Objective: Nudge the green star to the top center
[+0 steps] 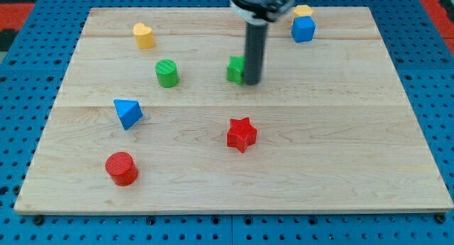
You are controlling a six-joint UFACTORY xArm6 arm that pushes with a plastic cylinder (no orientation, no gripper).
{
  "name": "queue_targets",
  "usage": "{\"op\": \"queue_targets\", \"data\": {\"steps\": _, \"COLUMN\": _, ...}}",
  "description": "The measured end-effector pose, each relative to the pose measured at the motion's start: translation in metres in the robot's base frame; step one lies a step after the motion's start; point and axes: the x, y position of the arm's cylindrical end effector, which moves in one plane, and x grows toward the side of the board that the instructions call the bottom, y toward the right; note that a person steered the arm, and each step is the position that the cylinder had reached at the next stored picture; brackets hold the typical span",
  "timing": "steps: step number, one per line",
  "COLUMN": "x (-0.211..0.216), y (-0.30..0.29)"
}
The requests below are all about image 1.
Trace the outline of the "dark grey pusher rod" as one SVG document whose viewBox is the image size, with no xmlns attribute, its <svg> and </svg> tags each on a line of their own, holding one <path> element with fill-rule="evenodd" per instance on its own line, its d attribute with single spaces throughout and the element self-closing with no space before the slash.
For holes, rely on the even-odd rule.
<svg viewBox="0 0 454 245">
<path fill-rule="evenodd" d="M 248 24 L 245 30 L 243 82 L 256 85 L 261 81 L 268 25 Z"/>
</svg>

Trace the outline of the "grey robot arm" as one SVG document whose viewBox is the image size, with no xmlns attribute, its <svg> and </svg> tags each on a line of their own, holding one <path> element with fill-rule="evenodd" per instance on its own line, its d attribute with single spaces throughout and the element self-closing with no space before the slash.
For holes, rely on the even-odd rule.
<svg viewBox="0 0 454 245">
<path fill-rule="evenodd" d="M 246 22 L 243 82 L 261 81 L 267 29 L 283 16 L 296 0 L 230 0 L 230 6 Z"/>
</svg>

